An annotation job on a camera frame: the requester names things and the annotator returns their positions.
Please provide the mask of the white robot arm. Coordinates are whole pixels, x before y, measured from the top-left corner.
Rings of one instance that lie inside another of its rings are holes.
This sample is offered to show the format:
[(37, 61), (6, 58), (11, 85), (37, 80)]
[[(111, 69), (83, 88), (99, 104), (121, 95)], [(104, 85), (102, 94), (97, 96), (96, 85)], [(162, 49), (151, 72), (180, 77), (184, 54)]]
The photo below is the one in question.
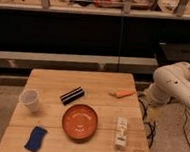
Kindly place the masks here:
[(174, 97), (190, 110), (190, 63), (175, 62), (158, 67), (145, 95), (152, 106), (163, 106)]

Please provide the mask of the orange tan gripper finger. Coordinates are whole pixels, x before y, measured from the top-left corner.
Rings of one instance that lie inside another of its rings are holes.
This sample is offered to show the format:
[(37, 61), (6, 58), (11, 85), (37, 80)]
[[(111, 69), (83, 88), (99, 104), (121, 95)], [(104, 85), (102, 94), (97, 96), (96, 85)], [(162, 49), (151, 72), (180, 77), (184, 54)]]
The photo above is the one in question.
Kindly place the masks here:
[(132, 96), (133, 94), (134, 91), (129, 91), (129, 90), (119, 90), (119, 91), (110, 92), (110, 95), (116, 97), (117, 99), (121, 99), (126, 96)]

